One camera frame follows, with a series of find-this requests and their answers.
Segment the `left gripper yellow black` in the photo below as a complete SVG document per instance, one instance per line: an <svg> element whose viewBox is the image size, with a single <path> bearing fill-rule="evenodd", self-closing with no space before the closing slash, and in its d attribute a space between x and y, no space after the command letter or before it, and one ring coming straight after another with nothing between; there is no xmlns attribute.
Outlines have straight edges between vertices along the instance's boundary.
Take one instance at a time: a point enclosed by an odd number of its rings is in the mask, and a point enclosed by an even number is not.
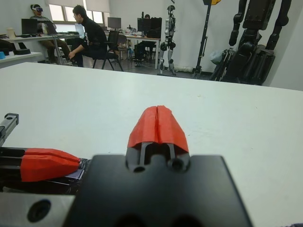
<svg viewBox="0 0 303 227"><path fill-rule="evenodd" d="M19 123L19 114L7 113L0 123L0 146ZM39 182L71 174L80 159L52 148L0 148L1 180Z"/></svg>

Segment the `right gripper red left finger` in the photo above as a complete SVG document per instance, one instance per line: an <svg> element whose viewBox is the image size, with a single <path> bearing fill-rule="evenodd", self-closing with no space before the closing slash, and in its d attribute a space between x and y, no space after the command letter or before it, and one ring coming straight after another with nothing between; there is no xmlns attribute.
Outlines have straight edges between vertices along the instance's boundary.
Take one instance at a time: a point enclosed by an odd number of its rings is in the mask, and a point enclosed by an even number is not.
<svg viewBox="0 0 303 227"><path fill-rule="evenodd" d="M157 107L148 107L133 128L126 150L126 164L129 170L144 168L146 165L147 147L157 141L156 120Z"/></svg>

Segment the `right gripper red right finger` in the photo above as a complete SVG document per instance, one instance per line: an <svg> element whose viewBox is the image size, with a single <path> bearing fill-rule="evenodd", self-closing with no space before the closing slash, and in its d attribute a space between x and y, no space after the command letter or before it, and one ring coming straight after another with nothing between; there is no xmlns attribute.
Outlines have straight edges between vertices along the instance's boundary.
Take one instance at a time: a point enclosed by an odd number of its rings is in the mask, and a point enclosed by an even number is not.
<svg viewBox="0 0 303 227"><path fill-rule="evenodd" d="M172 111L157 106L158 140L168 147L168 166L173 170L186 170L189 165L189 149L185 133Z"/></svg>

